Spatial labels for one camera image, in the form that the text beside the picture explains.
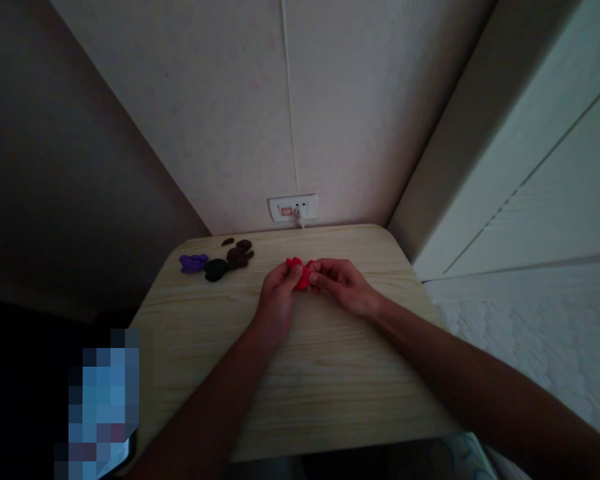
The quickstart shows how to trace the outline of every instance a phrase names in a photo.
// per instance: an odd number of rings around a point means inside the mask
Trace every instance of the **wall socket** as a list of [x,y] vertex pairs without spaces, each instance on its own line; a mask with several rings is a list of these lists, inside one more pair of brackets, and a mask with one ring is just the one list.
[[295,209],[302,209],[305,218],[312,219],[318,216],[318,196],[295,195],[293,197],[276,197],[269,199],[269,210],[274,222],[295,221]]

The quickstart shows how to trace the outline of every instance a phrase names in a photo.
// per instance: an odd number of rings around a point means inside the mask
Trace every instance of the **person's left hand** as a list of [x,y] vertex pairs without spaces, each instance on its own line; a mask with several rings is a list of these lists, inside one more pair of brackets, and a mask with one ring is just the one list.
[[301,265],[290,269],[283,263],[270,271],[262,284],[258,310],[251,323],[274,345],[282,342],[291,326],[293,288],[301,276]]

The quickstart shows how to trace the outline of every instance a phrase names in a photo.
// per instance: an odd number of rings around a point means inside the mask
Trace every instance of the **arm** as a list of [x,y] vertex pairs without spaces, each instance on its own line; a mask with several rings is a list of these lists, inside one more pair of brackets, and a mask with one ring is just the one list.
[[351,262],[312,270],[313,285],[370,321],[464,426],[528,474],[600,478],[600,434],[534,382],[384,298]]
[[289,330],[301,273],[283,263],[266,276],[251,324],[148,446],[128,480],[222,476],[267,362]]

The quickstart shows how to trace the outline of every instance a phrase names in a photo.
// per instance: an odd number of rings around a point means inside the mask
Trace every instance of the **light wood tabletop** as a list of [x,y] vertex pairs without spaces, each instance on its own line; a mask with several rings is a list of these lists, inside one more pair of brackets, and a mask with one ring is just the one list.
[[[202,382],[255,312],[264,276],[287,257],[350,259],[386,297],[445,328],[393,236],[376,225],[232,235],[253,242],[247,268],[210,283],[180,255],[225,258],[225,237],[190,240],[166,260],[131,328],[141,332],[138,452]],[[402,357],[328,295],[298,292],[244,422],[233,461],[394,443],[459,431]]]

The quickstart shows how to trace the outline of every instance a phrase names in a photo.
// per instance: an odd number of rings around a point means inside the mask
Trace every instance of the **brown play dough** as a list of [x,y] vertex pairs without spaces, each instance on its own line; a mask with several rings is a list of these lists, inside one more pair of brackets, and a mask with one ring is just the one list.
[[249,240],[240,240],[237,246],[227,252],[227,265],[229,270],[236,268],[244,268],[249,263],[249,259],[253,257],[253,250],[247,252],[251,248]]
[[248,251],[251,248],[251,242],[249,240],[240,240],[235,246],[244,248],[245,251]]

